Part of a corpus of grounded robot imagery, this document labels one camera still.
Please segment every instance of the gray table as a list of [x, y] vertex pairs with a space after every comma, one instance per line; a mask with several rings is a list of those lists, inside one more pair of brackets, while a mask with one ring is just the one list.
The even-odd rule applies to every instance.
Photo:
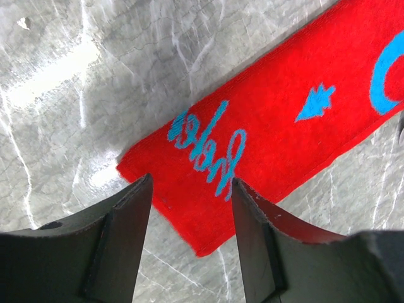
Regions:
[[[123, 188], [122, 151], [333, 2], [2, 0], [0, 230], [38, 227]], [[402, 229], [397, 120], [280, 205], [343, 234]], [[234, 237], [196, 259], [152, 210], [143, 252], [136, 302], [244, 300]]]

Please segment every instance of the red towel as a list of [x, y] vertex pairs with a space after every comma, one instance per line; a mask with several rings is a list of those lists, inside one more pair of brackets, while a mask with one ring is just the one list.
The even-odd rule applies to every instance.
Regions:
[[404, 0], [341, 0], [117, 169], [150, 172], [154, 205], [206, 256], [234, 235], [233, 176], [286, 197], [404, 108]]

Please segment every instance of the blue print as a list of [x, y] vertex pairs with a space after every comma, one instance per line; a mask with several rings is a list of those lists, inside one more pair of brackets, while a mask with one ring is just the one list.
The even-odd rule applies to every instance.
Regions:
[[331, 86], [329, 89], [325, 90], [323, 84], [320, 84], [317, 92], [314, 88], [311, 88], [309, 96], [306, 99], [306, 104], [303, 106], [295, 122], [323, 116], [323, 109], [331, 108], [330, 97], [334, 92], [335, 87]]
[[404, 55], [404, 31], [399, 33], [382, 51], [374, 67], [371, 81], [370, 98], [374, 109], [384, 115], [393, 109], [398, 102], [384, 94], [384, 82], [390, 67], [400, 56]]
[[[224, 100], [220, 104], [208, 126], [201, 133], [199, 139], [197, 139], [196, 135], [199, 130], [200, 122], [193, 114], [189, 114], [187, 116], [187, 112], [183, 112], [174, 119], [171, 124], [171, 129], [167, 134], [167, 139], [169, 141], [175, 140], [174, 146], [178, 149], [187, 148], [191, 144], [194, 145], [194, 148], [189, 154], [189, 161], [194, 161], [194, 170], [198, 172], [209, 172], [208, 177], [206, 178], [207, 183], [211, 183], [216, 177], [217, 173], [220, 173], [221, 177], [215, 192], [215, 196], [221, 195], [225, 187], [228, 186], [229, 190], [225, 197], [225, 201], [230, 199], [234, 170], [237, 163], [241, 159], [247, 141], [246, 131], [243, 129], [236, 130], [230, 139], [229, 146], [227, 147], [226, 157], [219, 158], [216, 162], [214, 162], [217, 143], [212, 139], [208, 139], [208, 137], [212, 133], [217, 122], [223, 116], [228, 105], [229, 101], [227, 100]], [[184, 126], [186, 134], [185, 139], [182, 138]], [[233, 157], [233, 149], [237, 137], [239, 137], [240, 143]]]

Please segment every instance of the blue tree shape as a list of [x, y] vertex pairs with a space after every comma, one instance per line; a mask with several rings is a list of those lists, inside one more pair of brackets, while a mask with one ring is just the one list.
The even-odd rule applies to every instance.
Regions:
[[306, 120], [313, 117], [321, 117], [324, 115], [323, 109], [331, 108], [331, 95], [335, 92], [335, 87], [331, 86], [325, 90], [324, 85], [320, 84], [318, 91], [312, 87], [309, 96], [306, 99], [306, 104], [297, 116], [295, 122], [299, 120]]

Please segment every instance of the folded red cloth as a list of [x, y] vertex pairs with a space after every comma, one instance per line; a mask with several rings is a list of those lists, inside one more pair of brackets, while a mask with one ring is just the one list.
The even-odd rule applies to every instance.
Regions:
[[117, 169], [150, 172], [154, 205], [206, 256], [234, 235], [233, 176], [274, 203], [404, 108], [404, 1], [342, 0]]

